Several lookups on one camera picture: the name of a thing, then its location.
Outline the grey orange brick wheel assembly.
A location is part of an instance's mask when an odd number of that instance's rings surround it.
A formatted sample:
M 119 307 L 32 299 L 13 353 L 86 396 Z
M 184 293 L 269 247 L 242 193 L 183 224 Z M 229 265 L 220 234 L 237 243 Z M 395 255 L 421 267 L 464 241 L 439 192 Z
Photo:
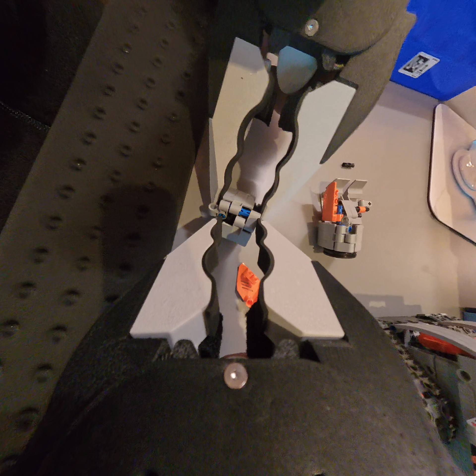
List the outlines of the grey orange brick wheel assembly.
M 315 194 L 317 245 L 325 255 L 354 259 L 362 247 L 362 217 L 372 201 L 363 198 L 366 180 L 336 178 Z

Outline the black dimpled cushion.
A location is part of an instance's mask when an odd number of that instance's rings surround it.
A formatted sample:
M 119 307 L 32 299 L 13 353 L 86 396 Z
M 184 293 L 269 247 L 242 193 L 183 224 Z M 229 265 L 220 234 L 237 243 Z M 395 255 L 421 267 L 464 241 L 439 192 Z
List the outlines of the black dimpled cushion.
M 1 233 L 1 475 L 68 362 L 171 247 L 207 111 L 208 1 L 109 1 Z

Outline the white document stand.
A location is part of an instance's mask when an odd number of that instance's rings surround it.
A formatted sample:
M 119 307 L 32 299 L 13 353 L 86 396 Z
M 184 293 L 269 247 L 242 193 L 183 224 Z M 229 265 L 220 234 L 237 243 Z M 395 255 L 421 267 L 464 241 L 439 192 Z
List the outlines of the white document stand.
M 427 201 L 434 218 L 475 244 L 475 129 L 444 104 L 435 107 Z

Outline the orange curved brick piece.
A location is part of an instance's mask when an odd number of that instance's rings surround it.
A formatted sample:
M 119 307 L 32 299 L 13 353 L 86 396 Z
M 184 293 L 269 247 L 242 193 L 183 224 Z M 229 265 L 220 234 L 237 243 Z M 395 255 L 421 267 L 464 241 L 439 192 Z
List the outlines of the orange curved brick piece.
M 238 266 L 236 278 L 236 291 L 242 302 L 251 308 L 258 300 L 260 289 L 260 279 L 254 272 L 241 263 Z

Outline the blue bin with tag label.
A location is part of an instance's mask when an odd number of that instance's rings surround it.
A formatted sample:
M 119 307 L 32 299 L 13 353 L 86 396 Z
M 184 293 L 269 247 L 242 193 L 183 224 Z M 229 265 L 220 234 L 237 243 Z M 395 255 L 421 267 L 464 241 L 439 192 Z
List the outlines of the blue bin with tag label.
M 476 84 L 476 2 L 411 0 L 416 22 L 402 44 L 390 80 L 439 101 Z

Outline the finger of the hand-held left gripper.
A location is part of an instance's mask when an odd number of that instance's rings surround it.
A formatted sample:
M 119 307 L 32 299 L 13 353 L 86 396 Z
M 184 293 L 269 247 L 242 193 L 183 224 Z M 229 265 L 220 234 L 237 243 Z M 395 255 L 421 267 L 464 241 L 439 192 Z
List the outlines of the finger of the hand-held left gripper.
M 263 199 L 262 220 L 279 214 L 319 169 L 357 88 L 353 82 L 337 79 L 288 96 L 278 126 L 291 133 L 291 142 Z
M 221 84 L 213 116 L 209 119 L 208 145 L 210 198 L 205 195 L 204 210 L 214 203 L 223 189 L 225 170 L 238 153 L 239 178 L 230 180 L 230 187 L 255 196 L 262 203 L 271 187 L 274 167 L 278 163 L 278 147 L 274 139 L 277 122 L 267 127 L 261 121 L 246 117 L 261 102 L 269 84 L 269 71 L 260 49 L 245 40 L 235 38 L 229 62 Z

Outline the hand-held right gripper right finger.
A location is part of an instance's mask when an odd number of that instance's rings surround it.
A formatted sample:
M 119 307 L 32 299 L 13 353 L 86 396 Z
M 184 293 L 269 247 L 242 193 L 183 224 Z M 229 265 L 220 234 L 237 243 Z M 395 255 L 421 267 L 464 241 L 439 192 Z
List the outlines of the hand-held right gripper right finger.
M 270 223 L 256 227 L 258 299 L 246 314 L 247 356 L 271 358 L 282 342 L 298 352 L 345 337 L 313 261 Z

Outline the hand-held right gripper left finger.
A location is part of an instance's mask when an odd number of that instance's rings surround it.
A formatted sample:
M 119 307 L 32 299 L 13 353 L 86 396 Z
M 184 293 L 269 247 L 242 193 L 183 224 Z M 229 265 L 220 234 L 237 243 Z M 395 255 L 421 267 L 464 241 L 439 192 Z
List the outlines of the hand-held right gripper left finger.
M 190 341 L 203 355 L 217 357 L 222 336 L 217 289 L 221 220 L 212 219 L 171 251 L 130 329 L 133 338 L 166 339 L 170 348 Z

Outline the small grey brick hinge assembly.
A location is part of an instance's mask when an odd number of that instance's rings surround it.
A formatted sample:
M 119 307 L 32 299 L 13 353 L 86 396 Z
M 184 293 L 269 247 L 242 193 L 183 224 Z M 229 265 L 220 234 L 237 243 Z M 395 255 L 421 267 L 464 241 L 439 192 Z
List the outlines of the small grey brick hinge assembly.
M 261 218 L 254 207 L 254 196 L 229 188 L 218 204 L 209 205 L 209 213 L 222 220 L 223 238 L 246 247 Z

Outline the grey orange tracked brick robot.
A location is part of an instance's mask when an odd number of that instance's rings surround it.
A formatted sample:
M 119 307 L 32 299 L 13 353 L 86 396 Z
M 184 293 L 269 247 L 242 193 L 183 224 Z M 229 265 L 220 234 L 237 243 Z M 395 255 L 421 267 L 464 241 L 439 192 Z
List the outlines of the grey orange tracked brick robot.
M 446 314 L 379 317 L 432 426 L 463 475 L 475 475 L 475 323 Z

